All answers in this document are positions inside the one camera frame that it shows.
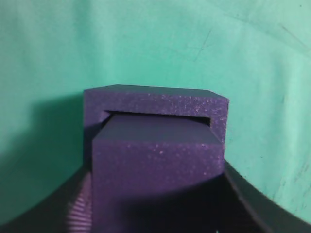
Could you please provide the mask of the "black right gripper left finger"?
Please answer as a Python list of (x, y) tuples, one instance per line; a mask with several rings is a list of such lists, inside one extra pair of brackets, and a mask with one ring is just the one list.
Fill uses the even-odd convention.
[(0, 226), (2, 233), (89, 233), (92, 228), (91, 172), (81, 167), (56, 191)]

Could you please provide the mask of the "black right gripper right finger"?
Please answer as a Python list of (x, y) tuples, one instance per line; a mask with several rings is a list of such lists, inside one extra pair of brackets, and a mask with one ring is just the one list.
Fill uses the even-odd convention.
[(289, 213), (251, 185), (228, 162), (225, 163), (225, 176), (243, 206), (243, 217), (249, 222), (238, 223), (241, 227), (257, 227), (261, 233), (309, 233), (311, 225)]

